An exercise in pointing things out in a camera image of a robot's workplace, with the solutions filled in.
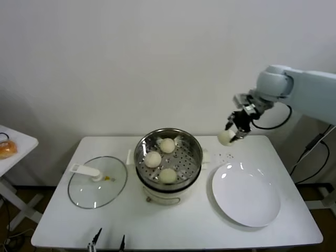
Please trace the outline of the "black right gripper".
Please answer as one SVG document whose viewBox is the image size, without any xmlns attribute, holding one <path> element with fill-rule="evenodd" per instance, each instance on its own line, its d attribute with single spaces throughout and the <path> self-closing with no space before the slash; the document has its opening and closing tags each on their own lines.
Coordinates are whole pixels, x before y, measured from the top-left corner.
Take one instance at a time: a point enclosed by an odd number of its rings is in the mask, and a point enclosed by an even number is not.
<svg viewBox="0 0 336 252">
<path fill-rule="evenodd" d="M 227 118 L 225 131 L 229 130 L 233 124 L 236 126 L 237 131 L 236 132 L 234 132 L 233 130 L 229 131 L 230 143 L 242 140 L 248 135 L 248 132 L 245 131 L 250 131 L 251 118 L 244 110 L 234 111 Z"/>
</svg>

